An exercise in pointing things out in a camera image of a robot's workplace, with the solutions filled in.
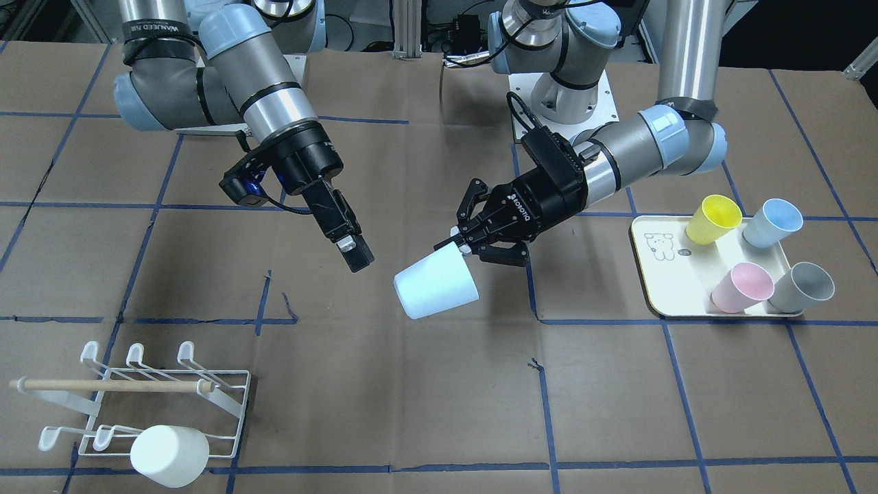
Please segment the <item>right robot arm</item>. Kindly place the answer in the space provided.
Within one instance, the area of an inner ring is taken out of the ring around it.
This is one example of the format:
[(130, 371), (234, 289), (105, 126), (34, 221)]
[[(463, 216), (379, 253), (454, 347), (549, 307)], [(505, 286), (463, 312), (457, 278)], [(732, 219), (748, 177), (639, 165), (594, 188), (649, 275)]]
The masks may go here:
[(332, 179), (341, 156), (319, 123), (273, 35), (292, 35), (295, 53), (326, 42), (321, 1), (122, 1), (123, 62), (114, 100), (141, 131), (245, 124), (258, 145), (223, 175), (233, 203), (270, 201), (261, 181), (273, 171), (299, 195), (352, 272), (373, 262), (355, 214)]

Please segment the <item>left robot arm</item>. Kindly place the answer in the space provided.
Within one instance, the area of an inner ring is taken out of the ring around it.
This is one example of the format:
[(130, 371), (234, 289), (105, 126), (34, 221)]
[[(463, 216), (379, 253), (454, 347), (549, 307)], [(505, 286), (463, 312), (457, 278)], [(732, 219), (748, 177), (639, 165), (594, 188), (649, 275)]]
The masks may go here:
[(725, 159), (715, 122), (727, 2), (670, 1), (651, 106), (624, 103), (632, 84), (610, 62), (623, 21), (606, 1), (508, 1), (493, 12), (487, 62), (512, 82), (508, 108), (533, 168), (489, 187), (473, 179), (451, 243), (465, 255), (524, 266), (550, 228), (643, 178), (710, 172)]

